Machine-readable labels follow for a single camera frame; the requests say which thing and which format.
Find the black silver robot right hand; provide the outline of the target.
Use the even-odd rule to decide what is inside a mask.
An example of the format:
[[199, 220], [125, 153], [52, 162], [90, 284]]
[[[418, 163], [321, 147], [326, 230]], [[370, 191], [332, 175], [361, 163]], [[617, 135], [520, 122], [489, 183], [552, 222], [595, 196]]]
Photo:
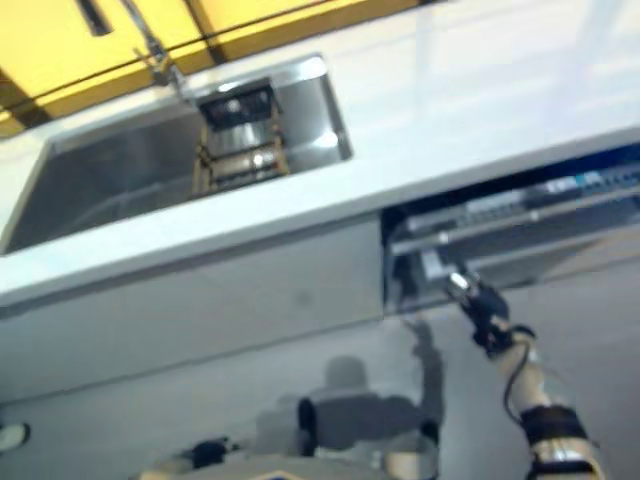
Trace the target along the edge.
[[496, 319], [509, 319], [509, 306], [504, 297], [474, 272], [451, 273], [445, 291], [477, 329], [488, 329]]

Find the black silver robot left hand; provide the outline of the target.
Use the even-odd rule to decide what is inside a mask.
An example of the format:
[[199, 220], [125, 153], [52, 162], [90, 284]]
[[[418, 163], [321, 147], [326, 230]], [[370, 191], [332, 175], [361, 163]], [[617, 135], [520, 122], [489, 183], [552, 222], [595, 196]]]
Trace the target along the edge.
[[192, 452], [192, 464], [195, 470], [224, 462], [225, 456], [236, 449], [228, 437], [210, 439], [196, 444]]

